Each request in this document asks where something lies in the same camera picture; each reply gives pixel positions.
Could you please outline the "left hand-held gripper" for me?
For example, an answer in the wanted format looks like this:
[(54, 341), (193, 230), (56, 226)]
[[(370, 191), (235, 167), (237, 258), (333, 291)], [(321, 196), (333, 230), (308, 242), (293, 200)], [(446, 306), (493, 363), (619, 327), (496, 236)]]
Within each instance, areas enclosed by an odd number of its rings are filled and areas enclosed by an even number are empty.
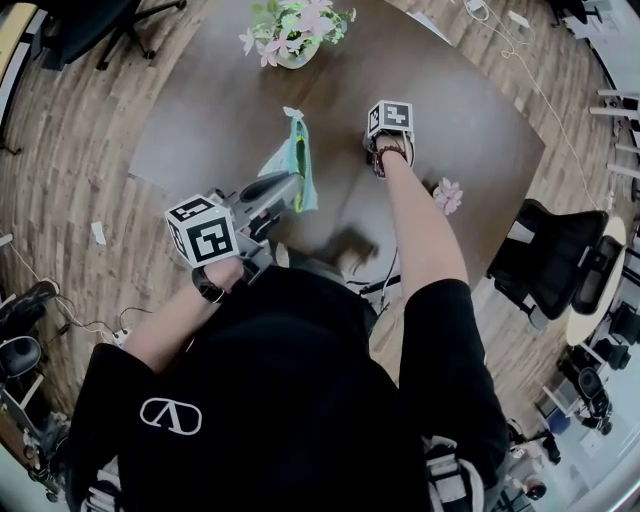
[(273, 263), (266, 233), (275, 220), (274, 206), (291, 206), (301, 191), (300, 175), (259, 177), (240, 193), (217, 189), (196, 194), (164, 213), (178, 253), (193, 269), (237, 257), (243, 279), (254, 283)]

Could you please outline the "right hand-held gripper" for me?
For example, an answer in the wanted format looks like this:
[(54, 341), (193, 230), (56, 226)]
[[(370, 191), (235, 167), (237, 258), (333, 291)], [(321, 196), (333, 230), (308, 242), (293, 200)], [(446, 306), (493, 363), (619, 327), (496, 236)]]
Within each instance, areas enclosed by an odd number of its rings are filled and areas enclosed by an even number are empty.
[(363, 146), (367, 164), (375, 176), (384, 176), (381, 160), (382, 149), (378, 149), (380, 136), (393, 140), (394, 151), (401, 154), (412, 167), (415, 161), (415, 136), (413, 106), (410, 103), (380, 100), (368, 112)]

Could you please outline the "light blue pencil pouch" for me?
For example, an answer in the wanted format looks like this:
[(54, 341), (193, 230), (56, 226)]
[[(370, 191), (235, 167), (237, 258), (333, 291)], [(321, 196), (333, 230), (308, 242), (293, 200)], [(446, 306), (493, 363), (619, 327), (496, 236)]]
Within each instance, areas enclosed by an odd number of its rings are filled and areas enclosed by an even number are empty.
[(263, 165), (258, 177), (286, 172), (287, 174), (298, 174), (296, 162), (296, 138), (304, 135), (307, 141), (307, 172), (302, 178), (302, 188), (294, 199), (294, 210), (296, 213), (318, 210), (318, 195), (314, 184), (310, 136), (307, 125), (304, 122), (304, 114), (297, 109), (284, 107), (284, 114), (290, 119), (290, 134), (284, 140), (280, 148)]

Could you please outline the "person's right forearm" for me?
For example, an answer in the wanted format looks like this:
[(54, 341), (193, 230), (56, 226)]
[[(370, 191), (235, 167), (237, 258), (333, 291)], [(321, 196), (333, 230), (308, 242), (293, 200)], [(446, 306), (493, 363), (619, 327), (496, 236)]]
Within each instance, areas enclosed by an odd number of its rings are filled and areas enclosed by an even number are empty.
[(446, 216), (401, 154), (386, 151), (383, 168), (400, 258), (403, 297), (447, 279), (468, 281), (463, 255)]

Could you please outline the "person's left forearm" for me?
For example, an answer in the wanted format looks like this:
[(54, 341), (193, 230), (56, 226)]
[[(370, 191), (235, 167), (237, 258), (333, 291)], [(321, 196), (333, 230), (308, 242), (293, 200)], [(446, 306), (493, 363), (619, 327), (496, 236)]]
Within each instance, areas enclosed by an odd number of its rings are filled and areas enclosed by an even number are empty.
[(133, 329), (123, 350), (159, 374), (220, 307), (205, 299), (194, 284), (188, 284)]

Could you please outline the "small pink flower ornament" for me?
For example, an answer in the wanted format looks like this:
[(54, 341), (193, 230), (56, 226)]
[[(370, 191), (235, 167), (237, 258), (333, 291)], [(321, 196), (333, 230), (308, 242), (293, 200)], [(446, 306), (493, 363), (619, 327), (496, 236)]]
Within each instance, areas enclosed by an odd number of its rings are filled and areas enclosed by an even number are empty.
[(460, 184), (443, 177), (432, 192), (437, 207), (445, 216), (455, 213), (462, 204), (464, 192)]

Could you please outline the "white paper sheet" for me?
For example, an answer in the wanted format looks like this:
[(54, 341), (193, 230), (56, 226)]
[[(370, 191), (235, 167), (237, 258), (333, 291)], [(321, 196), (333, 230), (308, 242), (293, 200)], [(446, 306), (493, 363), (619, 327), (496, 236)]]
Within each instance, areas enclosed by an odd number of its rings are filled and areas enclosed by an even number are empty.
[(447, 44), (452, 46), (451, 40), (442, 31), (440, 31), (438, 29), (438, 27), (435, 25), (435, 23), (427, 15), (425, 15), (422, 12), (408, 12), (408, 15), (412, 19), (414, 19), (415, 21), (419, 22), (421, 25), (423, 25), (424, 27), (429, 29), (433, 34), (438, 36), (440, 39), (445, 41)]

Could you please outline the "potted pink flower plant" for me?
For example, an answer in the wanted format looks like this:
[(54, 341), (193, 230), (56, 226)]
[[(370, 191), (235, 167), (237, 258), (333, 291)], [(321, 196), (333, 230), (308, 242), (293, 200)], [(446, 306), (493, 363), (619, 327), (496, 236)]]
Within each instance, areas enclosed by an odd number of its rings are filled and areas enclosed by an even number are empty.
[(357, 18), (357, 9), (336, 10), (332, 0), (266, 0), (251, 8), (251, 24), (239, 35), (243, 52), (260, 65), (296, 70), (325, 43), (337, 44)]

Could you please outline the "person's black t-shirt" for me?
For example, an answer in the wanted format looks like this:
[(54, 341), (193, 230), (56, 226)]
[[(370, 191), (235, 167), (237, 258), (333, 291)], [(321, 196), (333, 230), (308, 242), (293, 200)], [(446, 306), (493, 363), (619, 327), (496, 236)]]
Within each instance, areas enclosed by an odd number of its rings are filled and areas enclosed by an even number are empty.
[(335, 282), (273, 268), (162, 373), (97, 345), (68, 439), (69, 507), (116, 462), (126, 512), (425, 511), (434, 436), (495, 487), (508, 435), (469, 286), (409, 298), (397, 379), (369, 356), (369, 313)]

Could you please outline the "black mesh office chair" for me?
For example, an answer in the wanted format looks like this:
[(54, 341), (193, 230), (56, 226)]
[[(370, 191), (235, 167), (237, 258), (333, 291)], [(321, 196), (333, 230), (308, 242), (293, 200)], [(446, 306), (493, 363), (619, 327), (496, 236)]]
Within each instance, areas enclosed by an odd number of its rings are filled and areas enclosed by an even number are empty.
[(538, 330), (570, 307), (593, 313), (621, 250), (604, 235), (610, 218), (600, 210), (553, 214), (527, 199), (487, 277)]

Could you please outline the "white desk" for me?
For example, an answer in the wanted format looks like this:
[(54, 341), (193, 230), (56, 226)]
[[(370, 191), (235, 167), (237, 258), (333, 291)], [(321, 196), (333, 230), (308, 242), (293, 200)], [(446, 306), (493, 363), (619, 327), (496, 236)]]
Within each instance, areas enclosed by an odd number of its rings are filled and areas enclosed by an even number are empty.
[[(589, 113), (610, 118), (613, 127), (617, 129), (613, 135), (614, 157), (606, 168), (640, 182), (640, 92), (598, 89), (597, 96), (602, 104), (590, 106)], [(632, 155), (635, 159), (634, 167), (617, 163), (619, 153)]]

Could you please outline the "round beige table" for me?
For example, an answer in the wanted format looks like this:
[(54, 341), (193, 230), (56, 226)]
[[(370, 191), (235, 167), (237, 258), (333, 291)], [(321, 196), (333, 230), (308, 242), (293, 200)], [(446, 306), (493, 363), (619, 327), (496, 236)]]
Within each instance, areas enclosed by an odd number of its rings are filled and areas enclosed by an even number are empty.
[(604, 289), (596, 303), (595, 311), (590, 314), (581, 314), (576, 312), (572, 307), (569, 308), (565, 334), (566, 342), (569, 346), (577, 346), (587, 340), (608, 313), (622, 276), (626, 249), (626, 233), (625, 224), (620, 217), (614, 216), (609, 219), (604, 230), (604, 235), (618, 242), (621, 245), (621, 250), (615, 258), (613, 269), (605, 282)]

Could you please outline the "yellow wooden desk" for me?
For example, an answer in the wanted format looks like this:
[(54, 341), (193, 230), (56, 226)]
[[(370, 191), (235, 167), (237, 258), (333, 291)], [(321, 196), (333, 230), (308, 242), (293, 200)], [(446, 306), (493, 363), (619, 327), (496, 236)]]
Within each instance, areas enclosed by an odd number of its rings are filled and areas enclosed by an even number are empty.
[(25, 58), (37, 52), (36, 40), (48, 12), (35, 4), (17, 2), (0, 7), (0, 117), (9, 104)]

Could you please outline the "black grey swivel chair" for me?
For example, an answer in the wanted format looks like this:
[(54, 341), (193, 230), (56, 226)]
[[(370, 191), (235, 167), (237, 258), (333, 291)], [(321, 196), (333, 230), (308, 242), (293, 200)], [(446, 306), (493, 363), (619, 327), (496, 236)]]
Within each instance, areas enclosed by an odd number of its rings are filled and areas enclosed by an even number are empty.
[(40, 343), (31, 336), (18, 336), (0, 343), (0, 394), (9, 380), (34, 369), (41, 353)]

